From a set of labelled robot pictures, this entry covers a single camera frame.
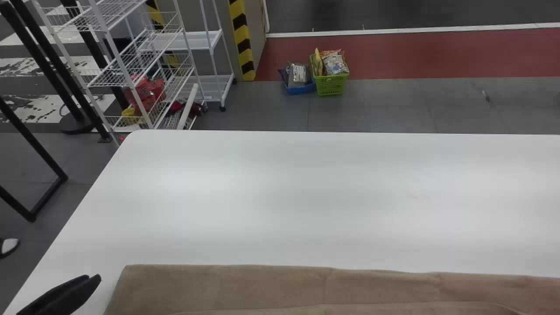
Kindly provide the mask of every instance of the blue tray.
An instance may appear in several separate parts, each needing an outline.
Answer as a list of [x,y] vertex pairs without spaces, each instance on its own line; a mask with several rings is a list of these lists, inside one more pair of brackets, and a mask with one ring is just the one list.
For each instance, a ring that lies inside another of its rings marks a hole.
[[284,87],[286,88],[286,92],[288,92],[288,95],[305,94],[305,93],[311,93],[315,91],[315,78],[311,77],[311,81],[309,84],[302,85],[302,86],[288,87],[286,85],[286,81],[288,81],[288,72],[286,72],[286,69],[278,69],[278,72],[282,77],[282,83],[284,83]]

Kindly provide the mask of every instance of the tabletop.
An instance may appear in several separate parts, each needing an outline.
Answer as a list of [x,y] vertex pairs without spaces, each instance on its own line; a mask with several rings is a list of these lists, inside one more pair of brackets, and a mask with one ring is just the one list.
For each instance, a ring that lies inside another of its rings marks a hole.
[[125,265],[560,276],[560,136],[137,131],[6,314]]

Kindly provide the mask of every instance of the red floor mat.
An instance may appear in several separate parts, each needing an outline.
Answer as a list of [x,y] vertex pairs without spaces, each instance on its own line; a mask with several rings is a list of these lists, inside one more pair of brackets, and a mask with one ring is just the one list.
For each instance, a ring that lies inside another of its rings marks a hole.
[[257,81],[287,61],[343,48],[350,79],[560,76],[560,29],[269,38]]

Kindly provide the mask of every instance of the beige cloth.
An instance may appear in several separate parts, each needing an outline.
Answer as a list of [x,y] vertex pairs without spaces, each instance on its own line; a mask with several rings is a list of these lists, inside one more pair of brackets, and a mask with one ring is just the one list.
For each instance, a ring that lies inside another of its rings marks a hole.
[[560,279],[282,266],[126,266],[106,315],[559,315]]

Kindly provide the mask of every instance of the yellow and black striped pillar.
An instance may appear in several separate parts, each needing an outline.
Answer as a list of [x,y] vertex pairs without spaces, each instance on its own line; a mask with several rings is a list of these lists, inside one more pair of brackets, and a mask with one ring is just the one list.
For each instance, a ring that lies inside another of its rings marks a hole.
[[[164,15],[161,14],[160,7],[157,5],[156,0],[148,0],[146,1],[146,6],[148,6],[148,14],[150,16],[150,20],[152,20],[153,28],[155,30],[162,30],[164,29],[165,19]],[[179,61],[177,57],[172,54],[167,55],[167,63],[170,67],[176,68],[179,66]]]
[[251,50],[251,38],[247,26],[247,15],[245,15],[245,0],[230,1],[230,18],[234,27],[234,39],[237,45],[237,56],[244,81],[255,80],[255,64],[253,63],[253,51]]
[[148,6],[148,14],[152,20],[153,27],[156,30],[162,30],[164,28],[164,16],[160,12],[160,8],[157,6],[156,0],[146,1]]

